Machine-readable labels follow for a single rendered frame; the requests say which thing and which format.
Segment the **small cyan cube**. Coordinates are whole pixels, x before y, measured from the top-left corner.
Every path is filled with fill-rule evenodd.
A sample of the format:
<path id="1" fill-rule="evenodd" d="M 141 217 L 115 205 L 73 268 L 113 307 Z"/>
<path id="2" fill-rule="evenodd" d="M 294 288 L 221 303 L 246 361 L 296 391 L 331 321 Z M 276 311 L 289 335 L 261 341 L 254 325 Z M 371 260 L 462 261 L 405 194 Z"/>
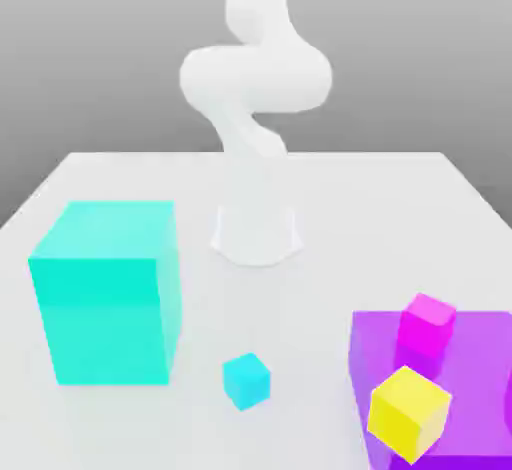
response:
<path id="1" fill-rule="evenodd" d="M 254 353 L 222 365 L 223 387 L 239 411 L 245 411 L 270 398 L 270 370 Z"/>

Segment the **small magenta cube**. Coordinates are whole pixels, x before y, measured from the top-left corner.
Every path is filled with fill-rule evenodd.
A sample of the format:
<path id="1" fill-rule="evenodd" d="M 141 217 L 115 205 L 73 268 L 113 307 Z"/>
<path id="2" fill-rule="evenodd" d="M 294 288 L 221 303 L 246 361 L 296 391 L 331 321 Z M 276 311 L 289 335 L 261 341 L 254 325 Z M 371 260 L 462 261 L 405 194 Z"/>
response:
<path id="1" fill-rule="evenodd" d="M 453 334 L 456 308 L 423 293 L 401 312 L 397 342 L 429 358 L 437 358 Z"/>

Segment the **small yellow cube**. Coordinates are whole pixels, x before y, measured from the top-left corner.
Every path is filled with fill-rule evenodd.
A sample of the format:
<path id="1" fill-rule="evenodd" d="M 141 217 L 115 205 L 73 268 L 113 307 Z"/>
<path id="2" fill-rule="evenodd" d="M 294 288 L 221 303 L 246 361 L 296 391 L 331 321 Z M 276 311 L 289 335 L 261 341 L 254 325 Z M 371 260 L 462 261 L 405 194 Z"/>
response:
<path id="1" fill-rule="evenodd" d="M 371 392 L 367 431 L 408 464 L 442 436 L 452 395 L 408 366 Z"/>

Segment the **large turquoise box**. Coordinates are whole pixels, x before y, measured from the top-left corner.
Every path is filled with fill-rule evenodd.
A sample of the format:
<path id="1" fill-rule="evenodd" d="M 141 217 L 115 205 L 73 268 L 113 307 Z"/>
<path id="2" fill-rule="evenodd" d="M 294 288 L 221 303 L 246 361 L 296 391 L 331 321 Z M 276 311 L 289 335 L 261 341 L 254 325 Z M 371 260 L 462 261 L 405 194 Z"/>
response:
<path id="1" fill-rule="evenodd" d="M 60 385 L 166 385 L 182 325 L 171 201 L 72 201 L 28 259 Z"/>

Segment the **large purple box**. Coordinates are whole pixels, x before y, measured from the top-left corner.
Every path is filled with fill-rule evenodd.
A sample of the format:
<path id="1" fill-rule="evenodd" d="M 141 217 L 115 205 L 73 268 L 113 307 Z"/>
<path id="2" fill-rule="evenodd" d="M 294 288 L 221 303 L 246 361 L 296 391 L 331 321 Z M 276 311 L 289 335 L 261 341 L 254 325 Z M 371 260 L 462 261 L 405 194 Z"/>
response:
<path id="1" fill-rule="evenodd" d="M 368 418 L 371 392 L 407 365 L 452 396 L 444 432 L 410 465 L 369 432 L 372 470 L 512 470 L 512 314 L 460 311 L 444 353 L 436 359 L 397 343 L 400 315 L 352 315 L 349 372 L 359 417 Z"/>

